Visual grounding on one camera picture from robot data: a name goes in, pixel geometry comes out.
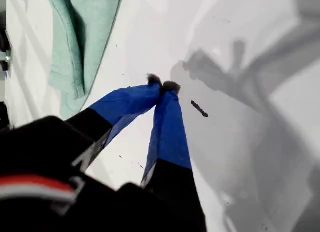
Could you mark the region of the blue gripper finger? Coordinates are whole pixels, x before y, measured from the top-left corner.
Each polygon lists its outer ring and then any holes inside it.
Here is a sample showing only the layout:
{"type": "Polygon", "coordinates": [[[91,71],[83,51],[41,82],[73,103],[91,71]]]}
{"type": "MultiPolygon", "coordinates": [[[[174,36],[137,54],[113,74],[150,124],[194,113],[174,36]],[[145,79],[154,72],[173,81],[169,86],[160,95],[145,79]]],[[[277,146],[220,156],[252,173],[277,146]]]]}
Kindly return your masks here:
{"type": "Polygon", "coordinates": [[[180,88],[173,81],[161,87],[141,184],[155,197],[157,217],[168,226],[167,231],[206,231],[179,102],[180,88]]]}
{"type": "Polygon", "coordinates": [[[146,85],[114,90],[69,118],[68,124],[93,141],[72,165],[85,171],[123,129],[156,105],[161,89],[161,79],[148,74],[146,85]]]}

